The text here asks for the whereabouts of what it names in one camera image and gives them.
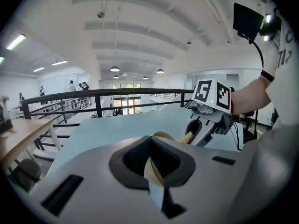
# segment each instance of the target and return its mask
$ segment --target led light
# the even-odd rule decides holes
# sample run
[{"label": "led light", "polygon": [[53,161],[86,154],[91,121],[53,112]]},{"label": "led light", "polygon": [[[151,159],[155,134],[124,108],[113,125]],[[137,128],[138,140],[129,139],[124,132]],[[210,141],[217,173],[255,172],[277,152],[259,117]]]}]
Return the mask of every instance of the led light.
[{"label": "led light", "polygon": [[25,35],[19,35],[8,47],[7,49],[12,50],[16,45],[18,45],[21,41],[25,39]]},{"label": "led light", "polygon": [[54,64],[52,64],[52,65],[60,65],[60,64],[63,64],[63,63],[67,63],[68,61],[63,61],[63,62],[56,62],[56,63],[54,63]]},{"label": "led light", "polygon": [[38,68],[38,69],[34,70],[33,72],[37,72],[37,71],[42,70],[42,69],[45,69],[45,68],[41,67],[41,68]]},{"label": "led light", "polygon": [[120,69],[119,69],[117,66],[113,66],[113,67],[111,67],[110,70],[113,71],[113,72],[120,71]]},{"label": "led light", "polygon": [[164,70],[159,69],[159,70],[157,70],[157,73],[158,73],[158,74],[163,74],[163,73],[164,73]]},{"label": "led light", "polygon": [[270,14],[266,15],[266,22],[270,22],[270,20],[271,20],[271,15]]}]

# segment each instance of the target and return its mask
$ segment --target black railing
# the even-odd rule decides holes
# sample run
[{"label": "black railing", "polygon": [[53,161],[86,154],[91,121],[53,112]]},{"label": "black railing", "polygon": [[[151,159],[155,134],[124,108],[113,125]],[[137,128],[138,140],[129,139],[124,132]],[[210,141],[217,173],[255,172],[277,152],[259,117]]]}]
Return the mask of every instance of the black railing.
[{"label": "black railing", "polygon": [[[52,95],[45,95],[45,96],[39,96],[35,98],[29,98],[22,100],[22,106],[24,111],[24,117],[25,119],[31,119],[31,116],[41,116],[39,119],[47,117],[48,115],[58,115],[54,119],[58,119],[59,117],[63,116],[64,119],[61,120],[58,124],[53,124],[54,127],[70,127],[70,126],[79,126],[79,124],[67,124],[66,114],[74,114],[74,113],[81,113],[81,112],[97,112],[97,115],[99,118],[103,117],[102,111],[108,111],[108,110],[118,110],[118,109],[127,109],[127,108],[135,108],[135,107],[146,107],[146,106],[155,106],[155,105],[166,105],[166,104],[176,104],[180,103],[181,107],[184,107],[184,104],[187,104],[190,100],[185,100],[185,94],[191,94],[193,93],[193,90],[178,90],[178,89],[143,89],[143,88],[134,88],[134,89],[99,89],[99,90],[88,90],[88,91],[74,91],[74,92],[66,92],[66,93],[58,93],[58,94],[52,94]],[[181,95],[180,101],[168,101],[168,102],[162,102],[162,103],[151,103],[151,104],[140,104],[140,105],[128,105],[128,106],[117,106],[117,107],[102,107],[100,99],[102,96],[116,96],[116,95],[142,95],[142,94],[151,94],[151,96],[154,94],[155,97],[163,97],[168,99],[174,99],[178,94]],[[73,99],[75,102],[71,101],[69,105],[64,105],[66,101],[69,99]],[[33,103],[40,103],[40,102],[46,102],[46,101],[58,101],[54,104],[49,104],[47,108],[51,108],[53,105],[61,105],[60,108],[58,108],[55,111],[50,112],[49,110],[44,112],[38,112],[42,109],[45,109],[45,107],[35,110],[33,112],[29,111],[29,104]],[[73,106],[76,104],[78,107],[82,108],[82,105],[84,103],[92,103],[92,101],[95,101],[96,108],[86,108],[84,106],[83,109],[76,109],[73,108]],[[66,107],[71,106],[71,110],[65,110]],[[69,138],[69,135],[58,135],[58,138],[64,139]],[[41,138],[50,138],[50,135],[48,135],[48,132],[41,135],[40,138],[38,138],[35,141],[36,147],[39,149],[41,148],[44,150],[43,145],[47,146],[53,146],[49,143],[42,143]]]}]

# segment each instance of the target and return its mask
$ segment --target person's arm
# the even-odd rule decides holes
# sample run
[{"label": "person's arm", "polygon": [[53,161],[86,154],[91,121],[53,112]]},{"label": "person's arm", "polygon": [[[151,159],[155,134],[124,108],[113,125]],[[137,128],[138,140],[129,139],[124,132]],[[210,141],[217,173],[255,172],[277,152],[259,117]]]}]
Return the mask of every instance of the person's arm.
[{"label": "person's arm", "polygon": [[268,105],[271,100],[266,93],[266,88],[270,83],[267,78],[260,75],[258,79],[252,81],[243,89],[233,92],[234,114],[259,110]]}]

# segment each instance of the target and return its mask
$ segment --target white sleeve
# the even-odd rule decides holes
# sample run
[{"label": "white sleeve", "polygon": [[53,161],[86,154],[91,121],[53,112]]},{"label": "white sleeve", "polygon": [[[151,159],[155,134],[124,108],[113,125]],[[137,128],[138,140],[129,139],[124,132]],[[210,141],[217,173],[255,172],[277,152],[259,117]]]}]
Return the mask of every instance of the white sleeve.
[{"label": "white sleeve", "polygon": [[273,81],[278,61],[278,50],[270,43],[266,43],[266,52],[263,55],[263,70],[261,75],[269,81]]}]

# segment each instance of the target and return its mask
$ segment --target ceiling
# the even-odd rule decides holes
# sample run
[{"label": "ceiling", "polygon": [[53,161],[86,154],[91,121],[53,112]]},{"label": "ceiling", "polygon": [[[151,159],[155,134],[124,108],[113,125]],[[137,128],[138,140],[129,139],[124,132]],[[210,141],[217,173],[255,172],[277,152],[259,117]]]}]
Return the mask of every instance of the ceiling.
[{"label": "ceiling", "polygon": [[[56,0],[49,0],[50,2],[60,4]],[[95,60],[92,66],[99,70],[102,80],[112,80],[114,75],[120,74],[127,74],[127,77],[121,77],[122,80],[141,80],[143,76],[152,80],[157,76],[157,69],[168,68],[169,65],[165,64],[177,61],[188,52],[204,52],[238,42],[239,38],[232,29],[234,2],[263,13],[261,0],[65,0],[65,8],[60,9],[57,5],[56,13],[63,15],[66,12],[64,19],[69,19],[72,25],[75,23],[74,30],[78,32],[78,37],[82,37],[82,44],[85,41],[84,49],[90,51],[80,56],[92,56]],[[104,9],[105,17],[97,17],[97,13]],[[16,17],[26,23],[21,15],[17,14]],[[64,33],[63,23],[66,22],[57,21],[53,33],[57,33],[57,29]],[[0,70],[36,74],[32,71],[43,66],[45,69],[37,74],[40,75],[61,67],[77,65],[84,69],[87,66],[82,60],[78,61],[75,54],[68,56],[70,53],[55,50],[63,41],[58,44],[59,37],[54,41],[49,29],[47,36],[30,36],[25,33],[26,40],[13,51],[5,49],[20,33],[25,33],[20,26],[11,26],[2,34],[0,55],[5,54],[8,59],[2,62]],[[79,55],[82,49],[76,52],[75,48],[70,44],[64,46],[64,49]],[[56,60],[70,62],[57,67],[51,66]],[[120,68],[119,72],[110,71],[114,65]],[[174,72],[175,69],[173,66],[171,70],[165,70],[165,73]]]}]

